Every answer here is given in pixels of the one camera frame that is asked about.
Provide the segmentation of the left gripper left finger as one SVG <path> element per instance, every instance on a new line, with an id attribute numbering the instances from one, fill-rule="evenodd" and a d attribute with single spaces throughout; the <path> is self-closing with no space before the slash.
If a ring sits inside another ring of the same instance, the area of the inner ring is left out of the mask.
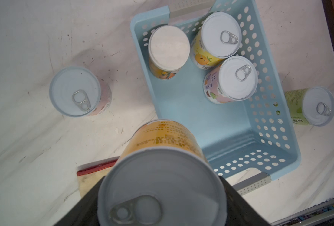
<path id="1" fill-rule="evenodd" d="M 98 192 L 104 177 L 55 226 L 99 226 Z"/>

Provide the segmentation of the orange can pull tab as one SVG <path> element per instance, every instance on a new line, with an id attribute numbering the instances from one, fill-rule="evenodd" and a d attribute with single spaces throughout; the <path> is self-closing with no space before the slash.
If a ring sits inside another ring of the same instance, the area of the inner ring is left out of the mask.
<path id="1" fill-rule="evenodd" d="M 172 120 L 154 120 L 132 136 L 103 179 L 102 226 L 223 226 L 222 181 L 194 135 Z"/>

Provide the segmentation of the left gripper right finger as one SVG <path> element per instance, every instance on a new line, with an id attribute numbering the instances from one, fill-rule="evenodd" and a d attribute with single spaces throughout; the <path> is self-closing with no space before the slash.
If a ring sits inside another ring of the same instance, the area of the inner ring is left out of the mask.
<path id="1" fill-rule="evenodd" d="M 269 226 L 243 197 L 221 176 L 227 201 L 226 226 Z"/>

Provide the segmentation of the yellow can pull tab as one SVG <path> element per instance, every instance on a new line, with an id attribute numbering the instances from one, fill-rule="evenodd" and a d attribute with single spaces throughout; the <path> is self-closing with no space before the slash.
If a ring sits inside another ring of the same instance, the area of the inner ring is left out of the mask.
<path id="1" fill-rule="evenodd" d="M 242 33 L 236 19 L 224 12 L 208 16 L 191 43 L 190 58 L 200 69 L 210 70 L 240 48 Z"/>

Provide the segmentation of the pink can pull tab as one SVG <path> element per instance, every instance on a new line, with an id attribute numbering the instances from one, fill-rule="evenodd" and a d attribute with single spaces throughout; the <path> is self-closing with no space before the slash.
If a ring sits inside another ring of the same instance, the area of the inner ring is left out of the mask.
<path id="1" fill-rule="evenodd" d="M 244 101 L 255 93 L 257 80 L 257 71 L 251 61 L 232 56 L 205 76 L 203 91 L 214 104 Z"/>

